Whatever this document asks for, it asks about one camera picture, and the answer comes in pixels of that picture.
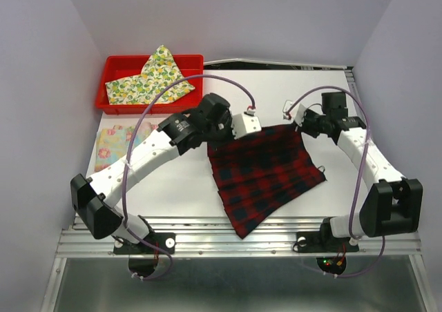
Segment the lemon print skirt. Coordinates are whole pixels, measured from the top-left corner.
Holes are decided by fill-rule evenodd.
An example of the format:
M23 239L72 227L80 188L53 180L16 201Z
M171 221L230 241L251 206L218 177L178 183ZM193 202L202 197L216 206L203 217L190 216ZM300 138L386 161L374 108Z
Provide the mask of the lemon print skirt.
M167 86L182 79L171 51L161 45L143 65L140 74L106 82L110 105L148 105Z

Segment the aluminium front rail frame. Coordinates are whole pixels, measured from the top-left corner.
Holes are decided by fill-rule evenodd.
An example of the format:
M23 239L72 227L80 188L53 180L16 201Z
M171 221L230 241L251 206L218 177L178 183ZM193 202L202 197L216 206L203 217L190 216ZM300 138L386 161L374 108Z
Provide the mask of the aluminium front rail frame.
M316 258L294 253L315 217L274 217L239 239L222 217L156 217L156 231L176 234L172 271L153 282L131 278L113 241L94 240L81 220L59 239L43 311L431 311L416 234L366 239L347 255L347 272L333 279Z

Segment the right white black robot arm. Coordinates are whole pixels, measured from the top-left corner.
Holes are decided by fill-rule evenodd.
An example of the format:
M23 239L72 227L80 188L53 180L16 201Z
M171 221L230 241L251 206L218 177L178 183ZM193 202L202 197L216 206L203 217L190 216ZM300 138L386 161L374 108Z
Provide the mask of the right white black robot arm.
M318 231L302 234L300 251L330 251L341 244L357 251L360 237L416 232L423 198L420 181L408 179L384 157L368 125L349 116L344 92L324 92L321 97L321 113L298 104L294 121L313 138L331 138L357 169L357 184L365 184L368 194L359 211L351 208L349 215L328 217Z

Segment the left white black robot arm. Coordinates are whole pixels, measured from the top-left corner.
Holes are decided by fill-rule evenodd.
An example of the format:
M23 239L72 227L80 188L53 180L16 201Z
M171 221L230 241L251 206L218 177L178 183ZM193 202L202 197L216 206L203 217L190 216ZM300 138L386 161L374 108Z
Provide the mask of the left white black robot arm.
M73 208L96 240L114 235L130 242L140 253L153 247L153 235L146 223L120 213L117 203L156 168L183 155L203 142L224 143L244 135L244 114L232 115L229 103L210 93L196 108L175 113L162 121L144 141L110 168L90 177L78 174L70 189Z

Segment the red plastic bin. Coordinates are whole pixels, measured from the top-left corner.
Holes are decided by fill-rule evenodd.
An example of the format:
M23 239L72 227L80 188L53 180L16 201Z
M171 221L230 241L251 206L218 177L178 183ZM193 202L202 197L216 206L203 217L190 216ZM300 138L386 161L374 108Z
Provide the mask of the red plastic bin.
M204 65L202 55L174 55L173 56L181 73L185 76L203 73ZM107 115L140 115L146 108L145 105L110 105L106 92L106 82L123 77L137 75L149 59L148 55L114 55L109 56L104 64L104 69L95 97L95 107ZM180 113L189 108L196 107L203 97L203 80L192 79L189 81L195 90L171 104L155 104L150 111L152 115Z

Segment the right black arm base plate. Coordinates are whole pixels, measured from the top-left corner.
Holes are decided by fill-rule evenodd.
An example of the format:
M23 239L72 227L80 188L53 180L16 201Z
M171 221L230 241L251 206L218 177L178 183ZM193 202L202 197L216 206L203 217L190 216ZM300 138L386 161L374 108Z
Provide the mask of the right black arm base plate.
M324 236L318 231L301 231L297 232L292 250L297 253L355 253L359 252L359 246L351 245L349 238Z

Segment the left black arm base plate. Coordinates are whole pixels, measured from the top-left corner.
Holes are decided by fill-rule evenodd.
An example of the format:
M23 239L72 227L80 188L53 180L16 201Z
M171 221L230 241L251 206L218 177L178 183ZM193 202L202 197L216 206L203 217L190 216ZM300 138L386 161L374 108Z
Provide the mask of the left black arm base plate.
M144 240L171 255L175 252L175 233L150 233ZM116 255L154 255L157 251L142 243L132 243L119 238L114 241L113 253Z

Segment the pastel floral folded skirt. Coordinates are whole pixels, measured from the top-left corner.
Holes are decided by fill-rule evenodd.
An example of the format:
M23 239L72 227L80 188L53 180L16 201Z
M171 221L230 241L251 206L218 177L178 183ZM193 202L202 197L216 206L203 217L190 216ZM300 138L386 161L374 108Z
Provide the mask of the pastel floral folded skirt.
M140 145L156 128L156 124L149 121L143 122L137 130L133 148ZM119 158L126 156L134 129L135 125L115 125L112 128L102 129L98 133L94 173L109 167Z

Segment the red navy plaid skirt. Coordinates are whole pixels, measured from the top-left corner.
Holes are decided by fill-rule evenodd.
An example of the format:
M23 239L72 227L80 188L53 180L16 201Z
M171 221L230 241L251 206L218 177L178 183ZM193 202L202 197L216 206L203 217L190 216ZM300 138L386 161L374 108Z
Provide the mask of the red navy plaid skirt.
M280 207L326 180L291 124L264 127L223 146L208 146L207 155L224 211L241 239Z

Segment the aluminium right side rail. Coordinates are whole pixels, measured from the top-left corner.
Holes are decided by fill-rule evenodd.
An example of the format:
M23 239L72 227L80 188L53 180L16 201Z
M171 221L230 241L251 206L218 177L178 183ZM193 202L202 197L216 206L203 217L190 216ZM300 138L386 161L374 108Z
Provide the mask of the aluminium right side rail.
M344 233L351 237L412 233L419 225L422 184L408 179L382 154L372 140L370 118L356 82L351 80L349 87L365 127L341 131L337 143L358 171Z

